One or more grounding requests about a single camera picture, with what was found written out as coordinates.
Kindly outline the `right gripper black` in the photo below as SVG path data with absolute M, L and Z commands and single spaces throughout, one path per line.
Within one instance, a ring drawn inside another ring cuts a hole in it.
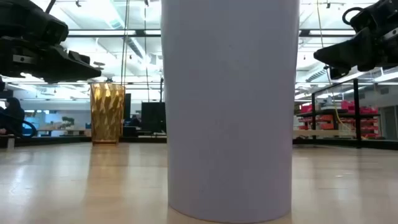
M 350 40 L 317 50 L 313 56 L 329 66 L 331 80 L 343 78 L 353 67 L 361 72 L 396 67 L 397 26 L 366 27 Z

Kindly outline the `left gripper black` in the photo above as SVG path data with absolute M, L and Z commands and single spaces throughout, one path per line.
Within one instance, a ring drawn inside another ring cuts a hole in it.
M 90 57 L 60 45 L 62 41 L 1 37 L 1 75 L 21 78 L 30 74 L 49 83 L 76 82 L 101 75 L 90 65 Z

